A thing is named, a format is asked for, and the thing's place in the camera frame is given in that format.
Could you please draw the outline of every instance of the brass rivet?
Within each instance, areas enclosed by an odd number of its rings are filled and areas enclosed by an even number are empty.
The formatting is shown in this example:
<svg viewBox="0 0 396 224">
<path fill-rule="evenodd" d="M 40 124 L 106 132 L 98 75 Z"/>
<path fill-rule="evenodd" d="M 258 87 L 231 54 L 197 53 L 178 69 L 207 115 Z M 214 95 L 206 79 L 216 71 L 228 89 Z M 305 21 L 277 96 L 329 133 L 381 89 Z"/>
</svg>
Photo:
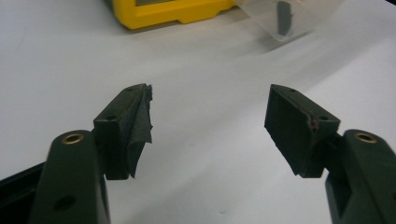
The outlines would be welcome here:
<svg viewBox="0 0 396 224">
<path fill-rule="evenodd" d="M 369 133 L 355 133 L 355 137 L 365 143 L 371 143 L 371 144 L 377 143 L 376 138 Z"/>
<path fill-rule="evenodd" d="M 73 145 L 84 139 L 84 135 L 81 133 L 71 133 L 62 139 L 62 143 L 65 145 Z"/>
</svg>

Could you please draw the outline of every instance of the transparent plastic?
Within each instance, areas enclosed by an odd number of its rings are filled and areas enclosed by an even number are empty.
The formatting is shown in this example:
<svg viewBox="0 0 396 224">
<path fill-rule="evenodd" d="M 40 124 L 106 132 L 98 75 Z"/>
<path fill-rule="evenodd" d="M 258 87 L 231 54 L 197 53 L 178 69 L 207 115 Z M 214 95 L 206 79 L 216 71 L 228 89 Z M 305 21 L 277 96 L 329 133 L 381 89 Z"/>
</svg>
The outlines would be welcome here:
<svg viewBox="0 0 396 224">
<path fill-rule="evenodd" d="M 277 40 L 287 40 L 325 22 L 344 0 L 234 0 Z"/>
</svg>

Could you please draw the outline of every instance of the clamp jaw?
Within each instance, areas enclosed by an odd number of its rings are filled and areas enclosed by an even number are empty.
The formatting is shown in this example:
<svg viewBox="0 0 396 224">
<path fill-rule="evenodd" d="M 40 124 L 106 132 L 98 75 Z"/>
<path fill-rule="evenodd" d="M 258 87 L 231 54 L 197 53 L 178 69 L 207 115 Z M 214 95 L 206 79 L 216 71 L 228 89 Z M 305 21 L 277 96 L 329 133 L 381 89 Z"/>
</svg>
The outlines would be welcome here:
<svg viewBox="0 0 396 224">
<path fill-rule="evenodd" d="M 110 223 L 107 180 L 134 176 L 151 143 L 146 84 L 124 89 L 93 121 L 94 129 L 54 139 L 47 160 L 0 182 L 1 223 Z"/>
<path fill-rule="evenodd" d="M 396 156 L 379 136 L 337 133 L 340 120 L 296 90 L 272 85 L 265 128 L 291 170 L 319 178 L 324 168 L 332 223 L 396 223 Z"/>
</svg>

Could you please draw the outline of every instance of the yellow device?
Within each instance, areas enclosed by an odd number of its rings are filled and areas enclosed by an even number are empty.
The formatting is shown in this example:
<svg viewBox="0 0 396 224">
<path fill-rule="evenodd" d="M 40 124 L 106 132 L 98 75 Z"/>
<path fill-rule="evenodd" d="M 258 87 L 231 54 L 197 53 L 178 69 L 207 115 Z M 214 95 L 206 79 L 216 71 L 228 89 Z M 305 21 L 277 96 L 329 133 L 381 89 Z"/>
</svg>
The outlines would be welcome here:
<svg viewBox="0 0 396 224">
<path fill-rule="evenodd" d="M 116 18 L 129 29 L 167 21 L 206 20 L 234 6 L 233 0 L 113 0 L 112 3 Z"/>
</svg>

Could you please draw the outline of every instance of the white table surface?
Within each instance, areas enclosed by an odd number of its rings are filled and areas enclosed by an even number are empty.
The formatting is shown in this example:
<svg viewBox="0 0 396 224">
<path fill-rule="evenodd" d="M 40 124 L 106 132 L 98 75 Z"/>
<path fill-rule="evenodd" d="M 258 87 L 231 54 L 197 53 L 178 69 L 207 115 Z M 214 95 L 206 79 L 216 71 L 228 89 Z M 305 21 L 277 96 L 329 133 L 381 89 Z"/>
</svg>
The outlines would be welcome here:
<svg viewBox="0 0 396 224">
<path fill-rule="evenodd" d="M 153 144 L 136 179 L 107 182 L 113 223 L 331 223 L 324 180 L 294 176 L 263 128 L 271 83 L 396 148 L 396 7 L 347 0 L 279 44 L 238 8 L 127 31 L 102 0 L 0 0 L 0 178 L 61 133 L 152 84 Z"/>
</svg>

